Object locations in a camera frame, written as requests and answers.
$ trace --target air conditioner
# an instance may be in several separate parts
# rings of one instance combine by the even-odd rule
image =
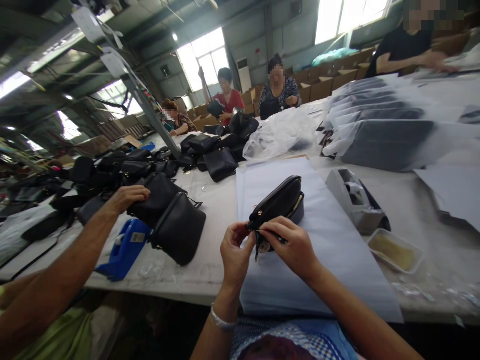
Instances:
[[[240,76],[241,91],[244,93],[252,88],[252,79],[250,78],[250,67],[247,58],[236,62],[238,75]]]

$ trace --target food container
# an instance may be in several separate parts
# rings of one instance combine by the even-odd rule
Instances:
[[[425,258],[422,249],[382,228],[377,229],[366,244],[377,258],[383,260],[392,269],[408,275],[415,274]],[[378,251],[380,248],[393,251],[396,256],[384,256]]]

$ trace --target hair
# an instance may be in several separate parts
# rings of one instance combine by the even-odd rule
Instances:
[[[169,98],[168,99],[165,99],[162,103],[161,103],[161,107],[164,109],[164,110],[175,110],[176,112],[179,110],[179,107],[177,106],[176,103],[174,103],[172,100],[170,100]]]
[[[281,67],[284,66],[284,62],[282,61],[282,58],[280,57],[278,52],[273,55],[273,57],[268,62],[268,73],[270,74],[277,65],[280,65]]]
[[[220,79],[225,79],[229,83],[232,83],[232,80],[234,79],[232,70],[230,70],[228,67],[222,67],[220,70],[218,70],[218,80]]]

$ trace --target silver bracelet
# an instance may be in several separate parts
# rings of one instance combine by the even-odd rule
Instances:
[[[215,325],[217,325],[222,330],[231,331],[235,329],[235,326],[237,326],[237,322],[226,322],[226,321],[223,321],[221,318],[219,318],[214,311],[214,304],[212,304],[210,307],[210,314],[211,314],[211,318],[215,322]]]

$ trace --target floral blouse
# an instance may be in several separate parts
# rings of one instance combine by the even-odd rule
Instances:
[[[298,103],[295,105],[298,108],[302,104],[302,98],[300,97],[299,87],[297,82],[293,77],[287,76],[285,79],[285,87],[283,88],[282,93],[280,94],[278,102],[280,103],[280,107],[284,109],[288,109],[290,106],[287,104],[287,99],[291,96],[296,96],[298,98]],[[263,88],[261,95],[260,95],[260,102],[258,103],[258,113],[260,113],[260,105],[266,101],[275,99],[275,96],[272,94],[272,88],[270,84],[265,85]]]
[[[182,115],[181,113],[178,114],[178,126],[177,126],[177,122],[175,121],[173,123],[173,127],[175,130],[179,129],[182,127],[183,124],[187,124],[188,125],[188,132],[194,132],[194,131],[198,131],[197,130],[197,127],[194,125],[194,123],[192,122],[192,120],[190,120],[187,116],[185,115]]]

